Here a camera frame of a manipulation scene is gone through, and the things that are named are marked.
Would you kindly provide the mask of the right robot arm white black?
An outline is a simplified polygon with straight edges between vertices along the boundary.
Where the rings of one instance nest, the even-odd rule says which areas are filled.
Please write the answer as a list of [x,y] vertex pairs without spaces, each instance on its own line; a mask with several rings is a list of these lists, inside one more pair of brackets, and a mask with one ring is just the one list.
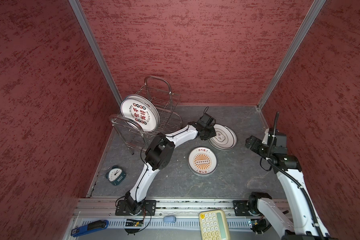
[[277,175],[292,218],[286,217],[269,194],[260,192],[251,193],[248,212],[253,216],[264,216],[282,240],[332,239],[314,207],[298,159],[288,155],[286,135],[271,128],[263,140],[255,136],[247,138],[245,146],[270,165],[269,172]]

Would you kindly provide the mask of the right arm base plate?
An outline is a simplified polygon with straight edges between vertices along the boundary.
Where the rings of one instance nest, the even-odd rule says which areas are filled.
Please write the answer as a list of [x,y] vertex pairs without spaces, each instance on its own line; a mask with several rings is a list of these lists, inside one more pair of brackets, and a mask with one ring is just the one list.
[[234,200],[233,209],[236,217],[250,217],[248,200]]

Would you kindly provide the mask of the stainless steel dish rack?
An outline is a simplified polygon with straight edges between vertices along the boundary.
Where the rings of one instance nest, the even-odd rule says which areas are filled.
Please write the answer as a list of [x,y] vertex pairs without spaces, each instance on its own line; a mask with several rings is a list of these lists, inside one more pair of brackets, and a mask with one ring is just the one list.
[[182,117],[175,112],[181,96],[161,77],[147,76],[144,85],[121,103],[120,111],[109,121],[133,155],[145,149],[157,133],[168,134],[182,127]]

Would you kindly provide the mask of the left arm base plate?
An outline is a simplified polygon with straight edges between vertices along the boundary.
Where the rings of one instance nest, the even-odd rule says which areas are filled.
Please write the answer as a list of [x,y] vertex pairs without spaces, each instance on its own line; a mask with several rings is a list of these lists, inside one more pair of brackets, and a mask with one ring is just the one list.
[[151,216],[155,215],[156,212],[156,200],[145,200],[141,203],[133,203],[131,206],[126,200],[119,200],[116,205],[115,215],[116,216],[143,216],[148,214]]

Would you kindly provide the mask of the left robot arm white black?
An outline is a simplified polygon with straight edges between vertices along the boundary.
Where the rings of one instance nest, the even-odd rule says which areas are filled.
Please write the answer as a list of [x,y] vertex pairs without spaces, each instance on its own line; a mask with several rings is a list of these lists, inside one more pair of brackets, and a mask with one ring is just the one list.
[[203,141],[216,136],[216,119],[204,113],[196,122],[170,134],[158,133],[145,151],[143,170],[134,187],[125,194],[125,203],[132,215],[137,215],[146,199],[148,189],[160,170],[165,168],[175,148],[185,142],[200,138]]

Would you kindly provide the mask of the white plate grey outline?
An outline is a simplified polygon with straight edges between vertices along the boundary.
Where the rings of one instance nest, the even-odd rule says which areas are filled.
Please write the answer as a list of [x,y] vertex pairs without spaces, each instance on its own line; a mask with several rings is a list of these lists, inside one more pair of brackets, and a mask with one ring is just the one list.
[[216,136],[209,139],[209,143],[218,150],[228,151],[237,144],[236,134],[226,126],[214,125]]

